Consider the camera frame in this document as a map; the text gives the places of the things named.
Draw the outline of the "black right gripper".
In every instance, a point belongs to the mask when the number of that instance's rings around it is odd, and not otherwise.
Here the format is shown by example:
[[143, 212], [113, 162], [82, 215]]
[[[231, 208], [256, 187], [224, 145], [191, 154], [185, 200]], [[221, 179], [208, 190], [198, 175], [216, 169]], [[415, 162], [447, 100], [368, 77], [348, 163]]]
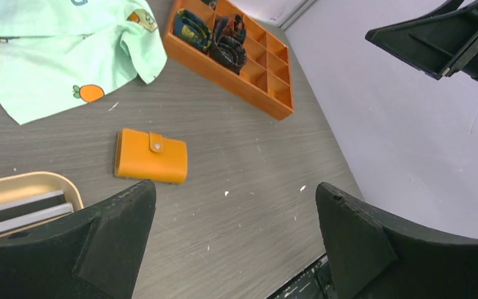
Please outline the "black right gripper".
[[436, 80], [464, 72], [478, 81], [478, 1], [446, 1], [416, 19], [371, 29], [365, 38]]

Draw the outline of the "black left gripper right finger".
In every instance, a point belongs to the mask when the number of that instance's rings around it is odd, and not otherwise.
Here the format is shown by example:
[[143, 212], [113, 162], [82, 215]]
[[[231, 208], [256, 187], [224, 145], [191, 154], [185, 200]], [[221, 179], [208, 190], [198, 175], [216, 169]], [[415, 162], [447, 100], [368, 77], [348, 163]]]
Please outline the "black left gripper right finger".
[[478, 239], [367, 204], [329, 183], [319, 226], [339, 298], [478, 298]]

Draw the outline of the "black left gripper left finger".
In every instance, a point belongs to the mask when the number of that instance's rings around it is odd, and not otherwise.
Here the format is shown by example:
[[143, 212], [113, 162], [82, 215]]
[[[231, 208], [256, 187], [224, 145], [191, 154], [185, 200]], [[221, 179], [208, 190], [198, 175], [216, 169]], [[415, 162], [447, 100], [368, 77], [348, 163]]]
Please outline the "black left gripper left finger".
[[156, 187], [144, 180], [0, 238], [0, 298], [131, 298], [155, 211]]

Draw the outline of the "orange leather card holder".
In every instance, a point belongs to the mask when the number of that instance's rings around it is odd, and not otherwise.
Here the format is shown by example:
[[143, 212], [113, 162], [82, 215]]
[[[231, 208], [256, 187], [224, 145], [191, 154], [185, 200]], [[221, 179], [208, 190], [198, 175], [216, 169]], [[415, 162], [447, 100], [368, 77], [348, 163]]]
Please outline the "orange leather card holder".
[[188, 152], [184, 141], [129, 128], [118, 132], [116, 177], [182, 184], [187, 172]]

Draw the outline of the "beige oval card tray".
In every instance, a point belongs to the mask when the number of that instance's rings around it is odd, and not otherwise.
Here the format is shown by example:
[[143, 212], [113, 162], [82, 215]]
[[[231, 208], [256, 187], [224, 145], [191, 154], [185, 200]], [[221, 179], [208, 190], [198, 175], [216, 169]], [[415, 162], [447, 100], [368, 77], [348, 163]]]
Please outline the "beige oval card tray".
[[[72, 204], [73, 212], [77, 212], [84, 208], [80, 192], [73, 182], [65, 176], [46, 171], [17, 174], [0, 178], [0, 204], [58, 190], [63, 191], [67, 203]], [[46, 224], [61, 217], [64, 216], [54, 217], [52, 219], [47, 219], [45, 221], [5, 232], [0, 234], [0, 238], [41, 224]]]

